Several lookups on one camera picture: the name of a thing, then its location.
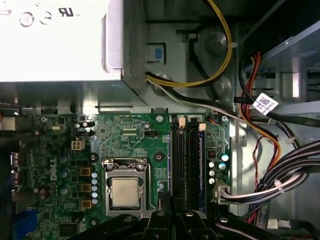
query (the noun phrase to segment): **white label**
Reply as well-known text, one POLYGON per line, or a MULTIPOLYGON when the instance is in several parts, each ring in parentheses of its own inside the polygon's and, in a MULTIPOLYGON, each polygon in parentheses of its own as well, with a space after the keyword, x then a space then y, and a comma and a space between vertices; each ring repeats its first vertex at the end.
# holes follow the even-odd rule
POLYGON ((57 181, 57 159, 50 159, 50 180, 51 181, 57 181))
POLYGON ((272 111, 279 103, 273 100, 268 95, 261 93, 258 98, 254 101, 252 106, 257 109, 263 115, 267 115, 272 111))

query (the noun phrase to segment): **yellow wire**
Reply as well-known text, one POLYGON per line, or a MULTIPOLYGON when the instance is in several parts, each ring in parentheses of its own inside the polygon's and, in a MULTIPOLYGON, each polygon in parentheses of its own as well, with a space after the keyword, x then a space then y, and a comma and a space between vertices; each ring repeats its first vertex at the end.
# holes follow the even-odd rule
POLYGON ((161 86, 167 86, 167 87, 173 87, 173 88, 174 87, 193 87, 193 86, 197 86, 200 84, 207 83, 211 80, 214 80, 214 79, 218 78, 225 71, 225 69, 228 67, 228 65, 231 61, 232 51, 233 51, 232 47, 230 46, 232 43, 231 32, 230 32, 229 26, 223 16, 223 14, 221 13, 221 11, 217 7, 217 5, 214 3, 214 1, 213 0, 207 0, 207 1, 210 4, 210 6, 212 7, 212 9, 214 10, 214 12, 217 15, 217 17, 219 18, 219 20, 221 21, 221 24, 222 24, 223 29, 225 31, 227 42, 229 44, 229 46, 227 46, 227 52, 226 52, 225 59, 224 59, 222 65, 220 66, 220 68, 218 69, 218 71, 214 75, 209 77, 208 79, 194 81, 194 82, 168 82, 165 80, 157 79, 157 78, 152 77, 147 74, 146 76, 148 79, 150 79, 154 83, 161 85, 161 86))
POLYGON ((252 127, 252 128, 255 129, 256 131, 258 131, 258 132, 261 133, 264 137, 270 139, 272 142, 274 142, 274 143, 277 145, 277 147, 278 147, 278 152, 277 152, 277 154, 276 154, 275 161, 274 161, 274 163, 273 163, 273 165, 275 165, 276 162, 278 162, 278 160, 279 160, 280 157, 281 157, 281 146, 280 146, 279 142, 278 142, 276 139, 274 139, 272 136, 270 136, 269 134, 267 134, 266 132, 264 132, 264 131, 260 130, 259 128, 257 128, 256 126, 254 126, 251 122, 247 121, 240 108, 241 108, 241 106, 239 105, 239 112, 240 112, 241 117, 243 118, 243 120, 245 120, 246 123, 247 123, 250 127, 252 127))

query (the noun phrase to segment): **cpu socket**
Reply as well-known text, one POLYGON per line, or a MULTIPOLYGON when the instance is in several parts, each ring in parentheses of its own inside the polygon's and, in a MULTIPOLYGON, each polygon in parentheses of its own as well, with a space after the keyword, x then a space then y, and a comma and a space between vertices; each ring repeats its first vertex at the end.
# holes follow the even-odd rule
POLYGON ((140 216, 146 210, 147 172, 150 165, 145 158, 106 158, 105 214, 140 216))

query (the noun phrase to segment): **black ram slot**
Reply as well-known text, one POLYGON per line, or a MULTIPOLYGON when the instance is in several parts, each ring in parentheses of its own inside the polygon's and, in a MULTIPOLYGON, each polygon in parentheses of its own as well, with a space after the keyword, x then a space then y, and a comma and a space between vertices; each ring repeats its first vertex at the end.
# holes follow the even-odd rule
POLYGON ((173 195, 185 195, 185 139, 186 133, 179 129, 176 118, 171 126, 171 180, 173 195))
POLYGON ((200 147, 199 124, 188 123, 186 144, 186 206, 187 209, 200 209, 200 147))

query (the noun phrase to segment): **dell logo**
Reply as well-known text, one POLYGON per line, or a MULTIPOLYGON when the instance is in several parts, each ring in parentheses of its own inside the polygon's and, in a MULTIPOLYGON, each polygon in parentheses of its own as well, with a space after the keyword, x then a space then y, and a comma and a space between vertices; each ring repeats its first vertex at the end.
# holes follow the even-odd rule
POLYGON ((50 180, 51 181, 57 181, 57 159, 51 159, 50 160, 50 180))

